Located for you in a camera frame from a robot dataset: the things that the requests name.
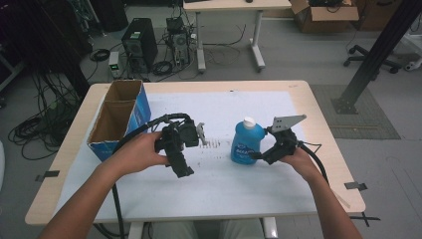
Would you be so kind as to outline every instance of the person's left hand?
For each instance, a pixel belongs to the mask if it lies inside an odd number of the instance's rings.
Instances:
[[[154,165],[169,164],[166,156],[155,152],[154,143],[161,132],[141,133],[122,146],[104,163],[112,165],[119,176],[143,171]]]

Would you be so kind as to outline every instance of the human hand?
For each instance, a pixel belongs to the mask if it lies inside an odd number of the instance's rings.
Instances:
[[[166,156],[155,152],[154,143],[161,132],[141,133],[123,145],[104,163],[111,165],[119,176],[143,171],[154,165],[169,164]]]
[[[293,155],[284,156],[280,161],[290,164],[307,182],[313,180],[316,176],[322,176],[310,155],[299,147],[296,148]]]

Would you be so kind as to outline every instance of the white paper sheet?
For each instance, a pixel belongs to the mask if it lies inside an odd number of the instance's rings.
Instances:
[[[118,183],[122,216],[128,221],[211,219],[258,217],[316,212],[314,199],[305,181],[287,164],[254,165],[231,161],[231,141],[235,125],[245,116],[262,127],[274,117],[303,115],[296,113],[287,92],[225,92],[147,94],[151,119],[165,114],[186,113],[195,123],[204,122],[208,145],[187,147],[183,154],[194,174],[177,178],[170,167],[155,166],[127,175]],[[56,211],[87,180],[100,163],[87,147],[86,139],[70,168]],[[293,127],[305,140],[300,125]],[[267,135],[261,151],[275,142]],[[115,221],[111,193],[97,220]]]

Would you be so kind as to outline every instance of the person's left arm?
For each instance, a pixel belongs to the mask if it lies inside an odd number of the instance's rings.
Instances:
[[[168,164],[154,150],[160,132],[141,134],[101,163],[58,211],[38,238],[86,238],[112,186],[124,175]]]

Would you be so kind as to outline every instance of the background table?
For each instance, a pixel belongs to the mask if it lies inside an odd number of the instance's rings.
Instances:
[[[286,9],[291,7],[289,0],[254,0],[247,3],[245,0],[211,0],[203,2],[184,3],[183,8],[187,12],[196,13],[196,31],[197,31],[197,59],[198,70],[203,73],[206,70],[204,49],[202,44],[201,25],[203,17],[206,15],[212,21],[220,21],[222,24],[236,24],[241,19],[241,23],[245,23],[245,16],[255,14],[255,31],[254,38],[251,39],[251,47],[257,61],[258,71],[265,68],[264,59],[258,47],[258,38],[261,29],[261,19],[263,10]]]
[[[65,141],[60,148],[50,170],[60,170],[58,177],[47,177],[26,216],[29,224],[46,224],[52,218],[60,197],[63,183],[68,174],[87,129],[95,116],[102,96],[109,84],[93,85],[82,104]],[[289,92],[298,113],[305,113],[308,118],[301,123],[308,141],[322,143],[318,151],[327,171],[332,190],[347,212],[362,212],[364,202],[357,189],[347,190],[346,182],[353,178],[335,143],[332,134],[317,105],[314,95],[303,81],[271,81],[271,82],[204,82],[204,83],[151,83],[145,84],[148,93],[174,92],[227,92],[227,91],[284,91]]]

